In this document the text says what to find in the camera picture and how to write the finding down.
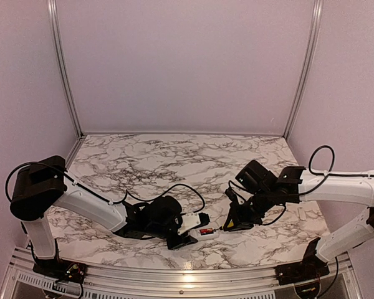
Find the white remote control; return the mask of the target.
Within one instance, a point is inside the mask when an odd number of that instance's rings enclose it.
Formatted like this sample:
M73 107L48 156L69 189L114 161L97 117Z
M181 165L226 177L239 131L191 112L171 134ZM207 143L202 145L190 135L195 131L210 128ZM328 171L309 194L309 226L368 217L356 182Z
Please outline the white remote control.
M194 229L191 230L190 234L198 241L207 241L217 239L219 237L219 231L213 228Z

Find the yellow handled screwdriver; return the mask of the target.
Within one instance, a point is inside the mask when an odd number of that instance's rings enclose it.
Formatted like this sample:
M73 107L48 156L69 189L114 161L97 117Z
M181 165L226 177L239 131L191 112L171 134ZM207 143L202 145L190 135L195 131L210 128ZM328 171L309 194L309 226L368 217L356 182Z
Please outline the yellow handled screwdriver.
M213 229L214 232L217 232L217 231L225 231L225 232L232 232L232 231L235 231L237 230L236 226L234 225L234 221L233 220L229 220L229 221L226 221L223 225L221 225L220 227L215 227Z

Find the white battery cover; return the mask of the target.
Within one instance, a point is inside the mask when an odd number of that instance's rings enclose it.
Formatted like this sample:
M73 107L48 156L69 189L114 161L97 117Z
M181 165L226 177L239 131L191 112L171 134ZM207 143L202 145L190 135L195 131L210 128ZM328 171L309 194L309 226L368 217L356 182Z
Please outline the white battery cover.
M305 214L305 211L302 207L298 208L298 214L299 214L300 220L302 220L302 221L306 220L306 214Z

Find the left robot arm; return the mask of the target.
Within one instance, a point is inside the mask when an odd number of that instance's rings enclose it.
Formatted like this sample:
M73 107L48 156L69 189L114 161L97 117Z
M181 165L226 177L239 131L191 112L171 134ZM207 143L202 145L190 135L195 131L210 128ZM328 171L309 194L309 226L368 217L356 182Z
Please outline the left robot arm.
M125 239L163 239L170 250L195 244L190 231L209 224L209 215L202 209L184 212L167 192L135 204L106 198L72 178L65 159L57 155L16 166L8 174L4 190L10 212L21 221L31 241L35 263L53 277L61 277L67 268L46 216L52 206L90 219Z

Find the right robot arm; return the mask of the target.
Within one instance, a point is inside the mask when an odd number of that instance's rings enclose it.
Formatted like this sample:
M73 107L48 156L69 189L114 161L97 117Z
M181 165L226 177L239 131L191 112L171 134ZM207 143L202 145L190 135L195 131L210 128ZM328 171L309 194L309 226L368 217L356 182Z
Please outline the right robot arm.
M288 166L276 176L260 162L252 160L236 175L236 180L251 196L239 202L233 188L226 189L231 203L222 226L225 232L262 225L267 211L288 203L334 201L365 206L349 223L309 243L302 261L296 266L300 278L311 278L336 256L374 238L374 170L335 173L332 169L314 171L310 166Z

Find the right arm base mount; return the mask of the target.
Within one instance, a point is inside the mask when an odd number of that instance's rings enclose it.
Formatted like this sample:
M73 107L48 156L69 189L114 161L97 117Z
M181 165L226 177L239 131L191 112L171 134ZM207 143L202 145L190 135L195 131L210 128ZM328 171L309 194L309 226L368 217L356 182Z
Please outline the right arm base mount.
M339 272L338 258L336 261L336 273L331 284L323 291L321 289L321 277L330 273L327 262L323 262L317 256L316 246L320 237L312 240L300 262L285 263L275 267L276 279L279 285L293 284L296 295L299 298L321 298L334 285Z

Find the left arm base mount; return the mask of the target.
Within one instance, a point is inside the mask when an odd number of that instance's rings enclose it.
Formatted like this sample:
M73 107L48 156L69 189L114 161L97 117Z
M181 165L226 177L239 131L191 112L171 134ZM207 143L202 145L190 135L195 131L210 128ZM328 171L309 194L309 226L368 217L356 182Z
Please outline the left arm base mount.
M76 283L79 286L77 298L84 296L84 280L87 273L87 265L81 262L65 260L59 257L56 252L53 259L39 259L31 249L32 258L34 260L33 271L35 273L54 278L51 283L50 290L46 293L47 298L55 298L59 295L59 283Z

